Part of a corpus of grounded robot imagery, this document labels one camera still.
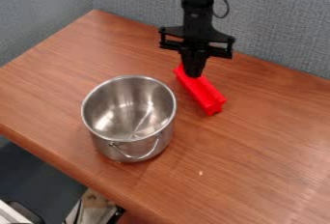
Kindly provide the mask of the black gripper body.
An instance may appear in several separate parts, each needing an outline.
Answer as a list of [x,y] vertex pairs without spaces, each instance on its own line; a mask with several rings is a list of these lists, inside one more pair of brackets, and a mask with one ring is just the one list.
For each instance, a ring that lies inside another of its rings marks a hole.
[[189,45],[204,49],[207,56],[232,58],[235,38],[212,27],[212,4],[193,6],[181,2],[182,25],[160,28],[160,48],[178,50],[182,45]]

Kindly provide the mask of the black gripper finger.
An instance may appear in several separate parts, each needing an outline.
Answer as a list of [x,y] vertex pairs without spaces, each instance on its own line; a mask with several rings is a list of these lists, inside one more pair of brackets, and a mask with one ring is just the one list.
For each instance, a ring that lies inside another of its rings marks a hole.
[[201,71],[205,65],[207,58],[209,57],[205,50],[199,50],[196,52],[196,77],[201,76]]
[[188,76],[195,75],[193,52],[188,47],[181,47],[178,50],[181,57],[182,70]]

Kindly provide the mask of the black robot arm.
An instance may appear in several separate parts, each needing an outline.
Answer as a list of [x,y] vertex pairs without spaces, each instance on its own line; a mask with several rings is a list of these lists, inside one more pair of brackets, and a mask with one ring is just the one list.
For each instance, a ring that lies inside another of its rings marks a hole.
[[182,25],[161,27],[160,48],[176,50],[180,54],[185,74],[197,78],[208,57],[232,58],[236,39],[212,27],[212,18],[224,18],[213,12],[213,0],[181,0]]

